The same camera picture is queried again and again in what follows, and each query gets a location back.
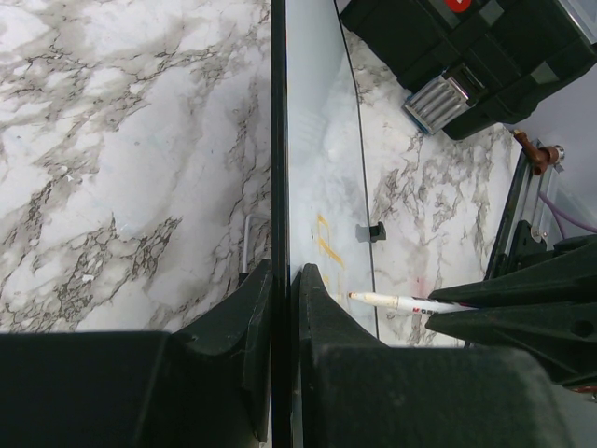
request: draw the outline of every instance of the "white marble surface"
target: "white marble surface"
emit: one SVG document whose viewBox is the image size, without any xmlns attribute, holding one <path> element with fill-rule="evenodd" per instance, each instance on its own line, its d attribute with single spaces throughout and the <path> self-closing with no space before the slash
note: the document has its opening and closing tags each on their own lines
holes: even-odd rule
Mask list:
<svg viewBox="0 0 597 448">
<path fill-rule="evenodd" d="M 235 288 L 243 219 L 269 213 L 268 2 L 0 9 L 0 330 L 180 328 Z M 370 211 L 389 233 L 378 291 L 480 279 L 518 149 L 501 128 L 422 138 L 347 35 Z M 268 226 L 254 236 L 260 259 Z M 379 317 L 386 342 L 441 343 Z"/>
<path fill-rule="evenodd" d="M 453 142 L 423 136 L 401 110 L 407 91 L 345 30 L 359 86 L 377 292 L 426 297 L 485 274 L 520 154 L 501 125 Z M 457 345 L 424 328 L 426 317 L 378 309 L 380 339 L 395 345 Z"/>
<path fill-rule="evenodd" d="M 174 330 L 236 287 L 269 2 L 5 2 L 0 74 L 0 330 Z"/>
</svg>

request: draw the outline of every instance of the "purple cable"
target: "purple cable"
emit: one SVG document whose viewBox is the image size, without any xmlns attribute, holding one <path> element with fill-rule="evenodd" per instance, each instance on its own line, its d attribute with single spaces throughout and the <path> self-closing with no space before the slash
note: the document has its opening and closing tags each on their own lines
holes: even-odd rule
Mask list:
<svg viewBox="0 0 597 448">
<path fill-rule="evenodd" d="M 553 217 L 555 217 L 555 219 L 556 219 L 556 223 L 558 223 L 560 232 L 562 233 L 562 238 L 565 238 L 565 236 L 563 236 L 562 223 L 558 222 L 558 217 L 563 217 L 566 221 L 568 221 L 571 224 L 574 224 L 575 226 L 579 227 L 580 229 L 583 229 L 585 231 L 590 231 L 591 233 L 597 233 L 597 227 L 592 227 L 588 224 L 580 222 L 575 217 L 568 215 L 566 212 L 564 212 L 563 210 L 558 208 L 558 206 L 555 203 L 550 201 L 544 192 L 542 192 L 542 191 L 539 192 L 539 198 L 541 198 L 541 201 L 543 201 L 545 203 L 545 205 L 547 207 L 549 207 L 549 210 L 551 210 Z"/>
</svg>

